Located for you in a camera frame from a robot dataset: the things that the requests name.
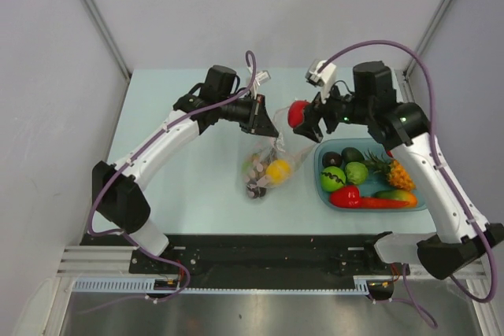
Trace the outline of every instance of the white connector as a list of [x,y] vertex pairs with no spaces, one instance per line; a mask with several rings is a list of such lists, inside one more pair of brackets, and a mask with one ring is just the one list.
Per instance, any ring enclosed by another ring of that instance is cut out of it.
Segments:
[[321,101],[325,104],[325,101],[329,97],[332,86],[336,83],[336,65],[330,63],[327,65],[322,72],[318,72],[318,69],[325,63],[325,61],[315,60],[312,65],[308,68],[305,78],[308,83],[315,87],[321,88]]
[[254,84],[252,85],[252,88],[250,89],[250,92],[252,93],[253,98],[256,98],[258,96],[259,87],[262,84],[268,82],[270,79],[271,79],[271,76],[269,75],[268,71],[262,70],[262,71],[256,72]]

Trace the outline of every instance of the pineapple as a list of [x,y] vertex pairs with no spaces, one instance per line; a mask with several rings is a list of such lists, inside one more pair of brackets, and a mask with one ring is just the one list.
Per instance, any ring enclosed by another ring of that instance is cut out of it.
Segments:
[[403,190],[413,190],[416,188],[408,172],[406,172],[404,167],[401,166],[401,163],[396,161],[396,159],[387,162],[381,160],[373,153],[368,153],[364,164],[367,168],[386,175],[388,183],[395,188]]

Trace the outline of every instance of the red pepper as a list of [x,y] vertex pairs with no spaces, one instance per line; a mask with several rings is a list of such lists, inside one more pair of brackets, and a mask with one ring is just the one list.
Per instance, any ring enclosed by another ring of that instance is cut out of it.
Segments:
[[303,120],[305,119],[303,111],[308,104],[309,102],[301,100],[298,100],[291,104],[289,113],[287,114],[287,122],[289,123],[290,127],[294,128],[303,122]]
[[361,208],[365,209],[400,209],[409,204],[408,201],[389,200],[387,198],[361,198]]
[[339,208],[355,209],[361,207],[361,194],[355,185],[345,186],[331,193],[329,201]]

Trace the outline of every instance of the red apple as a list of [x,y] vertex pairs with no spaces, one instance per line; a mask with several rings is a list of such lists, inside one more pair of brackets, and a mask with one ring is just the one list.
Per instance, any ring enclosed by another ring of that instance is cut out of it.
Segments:
[[306,100],[299,100],[292,103],[289,108],[289,113],[287,114],[287,122],[290,127],[294,128],[303,121],[305,117],[302,111],[308,104],[309,102]]

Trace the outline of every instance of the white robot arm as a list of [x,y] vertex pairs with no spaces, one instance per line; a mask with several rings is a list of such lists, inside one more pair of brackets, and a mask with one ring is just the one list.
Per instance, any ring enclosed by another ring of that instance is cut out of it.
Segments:
[[[471,203],[446,163],[437,139],[432,150],[430,125],[422,109],[414,103],[397,103],[391,70],[381,61],[355,66],[355,92],[344,96],[335,85],[335,71],[336,66],[321,61],[306,73],[307,81],[322,90],[302,110],[302,122],[295,125],[294,133],[320,142],[321,120],[327,133],[332,133],[340,122],[367,125],[369,134],[392,152],[424,195],[436,228],[435,234],[380,235],[375,243],[380,259],[388,264],[422,264],[437,279],[445,279],[485,253],[476,225],[490,247],[504,240],[504,227],[488,223]],[[472,217],[462,208],[453,187],[470,207]]]
[[95,210],[115,223],[120,228],[118,230],[128,234],[138,246],[159,256],[168,247],[169,240],[150,220],[150,207],[143,191],[176,151],[218,120],[237,122],[242,131],[249,134],[277,137],[278,131],[266,112],[265,97],[257,93],[258,85],[268,79],[267,72],[259,72],[253,85],[249,86],[254,90],[244,90],[245,97],[229,101],[238,94],[231,93],[237,80],[236,72],[223,66],[213,66],[205,82],[197,84],[180,98],[158,130],[139,147],[114,164],[101,161],[95,165]]

